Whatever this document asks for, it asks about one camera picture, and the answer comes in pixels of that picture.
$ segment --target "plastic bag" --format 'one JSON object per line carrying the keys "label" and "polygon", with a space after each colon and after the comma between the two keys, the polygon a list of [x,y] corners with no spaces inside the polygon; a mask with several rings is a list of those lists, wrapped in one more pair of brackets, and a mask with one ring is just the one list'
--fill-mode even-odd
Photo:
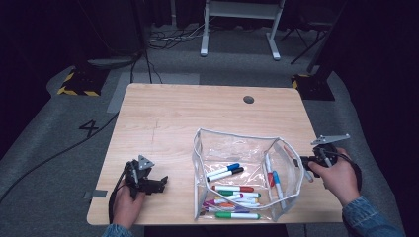
{"label": "plastic bag", "polygon": [[[299,155],[280,137],[200,128],[194,139],[193,163],[196,220],[242,218],[277,222],[295,205],[303,179]],[[207,177],[209,172],[228,166],[237,168],[237,164],[242,170],[238,169],[236,174],[222,173],[215,180]],[[272,173],[278,175],[275,182],[269,181]],[[247,192],[228,192],[240,188]]]}

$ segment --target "table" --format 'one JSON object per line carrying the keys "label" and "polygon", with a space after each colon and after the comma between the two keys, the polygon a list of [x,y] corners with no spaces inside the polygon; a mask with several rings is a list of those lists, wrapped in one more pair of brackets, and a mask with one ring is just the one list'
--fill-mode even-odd
{"label": "table", "polygon": [[[246,104],[244,97],[254,99]],[[148,176],[169,176],[162,194],[148,196],[136,224],[193,225],[273,223],[269,220],[194,221],[193,139],[207,128],[254,136],[280,136],[299,155],[311,155],[311,123],[298,91],[198,85],[130,84],[97,184],[108,191],[93,197],[87,215],[92,225],[105,225],[111,192],[127,161],[139,154],[155,166]],[[296,205],[277,223],[341,222],[341,205],[321,179],[304,180]]]}
{"label": "table", "polygon": [[271,31],[266,33],[266,38],[274,60],[280,60],[281,56],[278,52],[277,45],[275,44],[274,37],[284,9],[284,3],[285,0],[281,1],[280,4],[219,2],[207,0],[204,17],[203,41],[201,43],[201,56],[207,56],[209,53],[210,16],[218,16],[273,20]]}

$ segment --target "denim sleeve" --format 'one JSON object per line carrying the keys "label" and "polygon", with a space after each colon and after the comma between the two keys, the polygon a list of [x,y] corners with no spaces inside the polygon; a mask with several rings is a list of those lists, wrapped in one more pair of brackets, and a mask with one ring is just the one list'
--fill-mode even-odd
{"label": "denim sleeve", "polygon": [[343,208],[343,215],[353,229],[361,236],[404,236],[388,222],[365,197],[358,197]]}
{"label": "denim sleeve", "polygon": [[102,237],[133,237],[132,233],[117,224],[110,224]]}

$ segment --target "white stand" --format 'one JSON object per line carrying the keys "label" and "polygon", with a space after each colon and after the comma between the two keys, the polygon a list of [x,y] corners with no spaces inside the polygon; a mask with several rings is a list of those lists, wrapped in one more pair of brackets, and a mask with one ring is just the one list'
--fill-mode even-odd
{"label": "white stand", "polygon": [[209,23],[210,16],[236,17],[236,18],[254,18],[274,20],[271,32],[266,33],[272,56],[275,60],[280,60],[281,56],[275,44],[274,37],[277,31],[278,22],[283,13],[284,2],[281,4],[257,4],[240,2],[217,2],[207,0],[203,42],[201,44],[201,56],[209,54]]}

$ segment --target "hand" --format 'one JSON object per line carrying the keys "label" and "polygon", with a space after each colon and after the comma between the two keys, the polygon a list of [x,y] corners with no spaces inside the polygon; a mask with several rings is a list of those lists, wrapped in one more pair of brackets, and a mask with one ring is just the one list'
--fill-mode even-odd
{"label": "hand", "polygon": [[118,190],[114,203],[114,224],[130,229],[138,219],[145,193],[137,193],[136,199],[130,196],[129,187],[122,181],[122,187]]}
{"label": "hand", "polygon": [[[337,148],[337,151],[349,157],[345,149]],[[342,206],[360,196],[354,169],[343,158],[339,157],[336,164],[330,168],[320,166],[312,161],[308,162],[308,166],[323,179],[326,188],[339,199]]]}

